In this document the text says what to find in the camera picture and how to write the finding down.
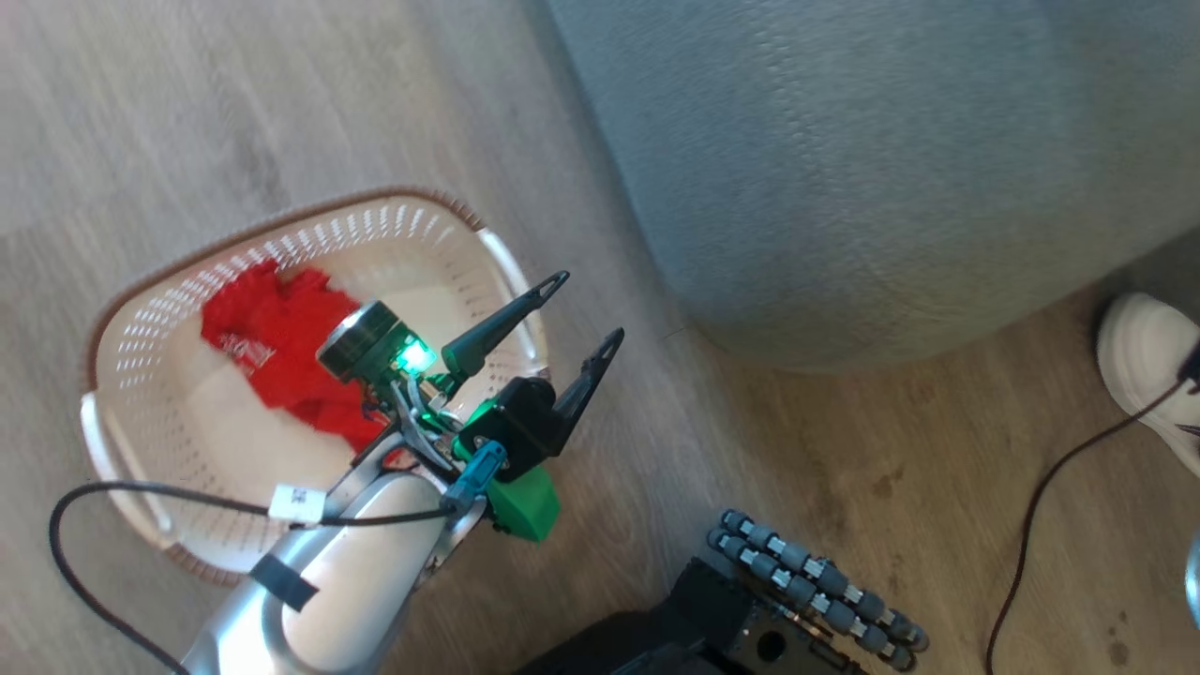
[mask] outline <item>sneaker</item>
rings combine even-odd
[[[1118,298],[1104,315],[1096,347],[1100,376],[1121,410],[1134,414],[1178,381],[1200,325],[1145,293]],[[1200,477],[1200,395],[1184,384],[1141,423],[1166,441],[1180,461]]]

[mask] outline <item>laundry basket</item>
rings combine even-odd
[[[528,288],[500,240],[436,192],[356,195],[234,235],[130,288],[97,322],[80,422],[100,478],[265,504],[277,483],[329,489],[346,472],[346,441],[268,410],[236,365],[200,339],[204,301],[269,258],[281,274],[316,267],[349,295],[383,300],[438,351]],[[452,410],[466,418],[511,377],[545,376],[545,368],[535,313],[492,352]],[[218,584],[248,572],[286,527],[179,500],[110,495],[148,542]]]

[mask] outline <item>thin cable on floor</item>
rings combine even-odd
[[[1013,585],[1012,587],[1008,589],[1008,597],[1004,598],[1004,604],[1000,608],[1000,615],[996,616],[996,625],[992,626],[991,628],[991,638],[988,639],[988,652],[984,655],[984,669],[986,670],[988,675],[996,675],[992,664],[996,653],[996,641],[1000,639],[1001,628],[1004,627],[1004,619],[1008,617],[1008,610],[1012,609],[1013,601],[1016,599],[1016,593],[1021,589],[1021,578],[1025,575],[1025,560],[1030,551],[1030,534],[1032,533],[1033,530],[1033,516],[1037,514],[1038,504],[1042,502],[1042,495],[1045,494],[1046,488],[1050,485],[1050,482],[1058,473],[1058,470],[1066,466],[1067,462],[1069,462],[1070,460],[1079,456],[1079,454],[1082,453],[1084,450],[1094,447],[1100,441],[1104,441],[1123,431],[1124,429],[1132,426],[1133,424],[1141,422],[1141,418],[1153,412],[1154,408],[1163,405],[1163,402],[1166,401],[1166,399],[1170,399],[1180,389],[1182,389],[1186,382],[1187,382],[1186,380],[1181,378],[1178,382],[1175,383],[1174,387],[1168,389],[1162,396],[1154,399],[1146,407],[1122,419],[1121,422],[1105,429],[1104,431],[1100,431],[1096,436],[1092,436],[1091,438],[1084,441],[1073,450],[1063,455],[1062,459],[1055,462],[1055,465],[1050,467],[1050,471],[1048,471],[1046,474],[1043,476],[1040,480],[1038,480],[1037,488],[1033,489],[1033,497],[1030,500],[1030,506],[1025,512],[1025,524],[1021,526],[1021,552],[1016,556],[1016,572],[1013,573]]]
[[[157,658],[163,665],[169,668],[172,673],[178,675],[191,675],[184,664],[176,661],[173,656],[167,653],[166,650],[156,645],[152,640],[139,633],[136,628],[126,623],[121,617],[116,616],[108,610],[101,603],[96,596],[91,593],[76,575],[74,569],[67,563],[66,556],[62,554],[62,515],[66,513],[67,507],[74,503],[80,497],[91,495],[95,492],[113,492],[113,491],[125,491],[125,492],[151,492],[155,495],[162,495],[166,497],[175,497],[190,502],[198,502],[202,504],[208,504],[217,508],[236,510],[241,513],[250,513],[253,515],[266,516],[268,507],[252,504],[247,502],[240,502],[238,500],[229,500],[226,497],[218,497],[216,495],[209,495],[206,492],[199,492],[196,490],[188,490],[186,488],[176,488],[174,485],[167,485],[163,483],[150,483],[144,480],[101,480],[98,483],[89,483],[86,485],[79,485],[78,488],[71,490],[62,498],[54,504],[54,510],[50,513],[50,556],[54,557],[54,565],[59,568],[59,574],[66,580],[71,590],[74,591],[79,599],[83,601],[89,609],[96,613],[97,616],[103,619],[109,626],[116,628],[122,635],[128,638],[133,644],[150,652],[155,658]],[[382,525],[398,525],[401,522],[415,522],[419,520],[430,520],[433,518],[442,518],[450,515],[448,509],[436,509],[436,510],[422,510],[418,513],[403,513],[397,515],[384,515],[378,518],[326,518],[323,519],[317,526],[329,525],[329,526],[342,526],[342,527],[371,527]]]

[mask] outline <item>green plastic part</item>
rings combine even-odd
[[[479,406],[470,420],[473,422],[491,407],[492,400],[490,399]],[[474,454],[473,450],[468,450],[457,441],[454,444],[454,453],[463,461],[469,460]],[[545,542],[558,518],[558,495],[554,492],[550,474],[541,466],[530,468],[524,476],[511,483],[500,483],[493,479],[487,485],[487,498],[496,513],[497,525],[509,534],[529,542]]]

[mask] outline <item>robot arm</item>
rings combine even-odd
[[[365,405],[391,424],[328,492],[324,515],[439,508],[449,515],[385,527],[293,528],[208,621],[184,659],[190,673],[374,673],[408,596],[480,520],[521,538],[548,534],[558,498],[540,464],[562,453],[624,331],[605,339],[562,398],[550,382],[530,377],[515,378],[466,424],[443,406],[568,276],[551,276],[448,344],[448,374],[425,376],[436,356],[382,303],[338,325],[318,360],[343,382],[361,382]],[[400,448],[419,465],[386,471],[384,460]]]

